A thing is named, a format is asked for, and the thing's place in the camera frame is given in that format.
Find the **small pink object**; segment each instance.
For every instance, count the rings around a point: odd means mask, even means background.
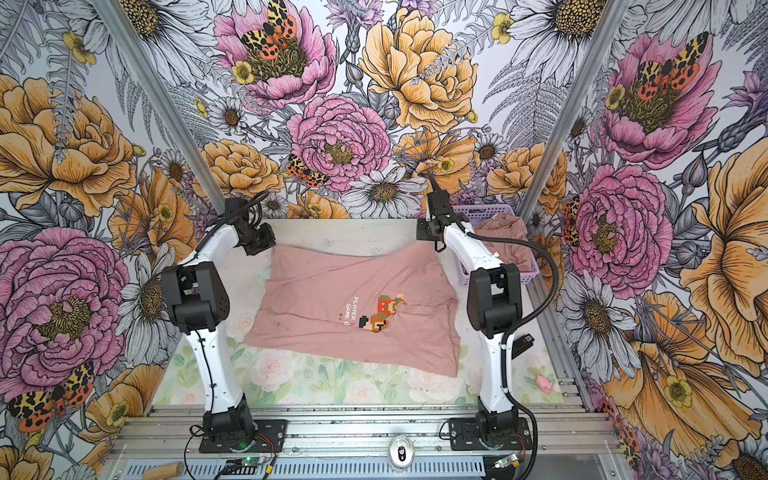
[[[536,375],[535,382],[536,386],[538,386],[538,389],[542,392],[546,393],[547,395],[552,393],[552,382],[547,380],[547,377],[543,375]]]

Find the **plastic laundry basket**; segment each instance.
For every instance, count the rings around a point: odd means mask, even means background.
[[[490,204],[490,205],[453,205],[455,212],[461,212],[467,216],[469,223],[472,226],[477,226],[478,223],[488,218],[493,217],[496,214],[514,215],[515,211],[510,205],[507,204]],[[456,262],[456,269],[458,270],[458,284],[461,286],[469,285],[469,273],[464,270],[464,267],[459,261],[456,255],[453,256]],[[533,271],[532,272],[520,272],[520,283],[527,285],[533,280],[539,273],[538,264],[536,263],[536,257],[533,257]]]

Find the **pink shirt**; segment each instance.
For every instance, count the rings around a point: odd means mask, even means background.
[[[380,257],[278,245],[245,343],[456,376],[456,298],[430,242]]]

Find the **white arm segment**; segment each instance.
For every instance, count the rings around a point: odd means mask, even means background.
[[[194,265],[201,262],[213,262],[216,268],[220,268],[227,254],[233,248],[237,247],[239,242],[237,231],[232,225],[221,227],[205,244],[205,247],[194,258],[194,252],[180,263],[185,265]],[[215,331],[209,332],[207,329],[198,330],[197,333],[203,339],[202,347],[205,348],[205,356],[210,366],[210,374],[213,376],[214,390],[211,391],[211,378],[208,376],[208,369],[205,367],[205,358],[203,349],[200,347],[200,340],[197,334],[188,334],[195,360],[197,360],[197,369],[200,370],[200,378],[203,381],[205,391],[205,408],[211,406],[211,396],[216,393],[213,401],[211,413],[226,412],[231,406],[240,403],[243,396],[243,388],[232,369],[230,361],[230,350],[227,348],[227,334],[224,332],[222,324]]]
[[[469,222],[462,222],[462,225],[467,232],[475,231]],[[468,272],[478,268],[490,270],[502,265],[502,262],[488,250],[483,242],[467,237],[455,223],[445,228],[443,238],[445,245],[453,251]],[[483,345],[480,400],[489,412],[507,412],[512,409],[512,404],[502,391],[502,354],[508,355],[508,352],[501,347],[504,333],[497,333],[492,339],[488,339],[483,332],[477,332],[477,334]],[[510,336],[509,345],[514,341],[515,336]],[[507,362],[507,366],[509,370],[511,362]],[[507,371],[507,378],[511,378],[509,371]]]

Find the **folded pink fabric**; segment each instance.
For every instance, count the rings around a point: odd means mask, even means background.
[[[475,228],[475,233],[485,237],[518,238],[525,240],[528,230],[525,222],[520,217],[507,214],[496,214],[483,220]],[[485,242],[485,246],[491,253],[498,252],[498,258],[504,263],[514,263],[521,272],[533,270],[533,257],[531,249],[512,243]]]
[[[456,376],[456,298],[430,242],[380,257],[278,245],[247,345]]]

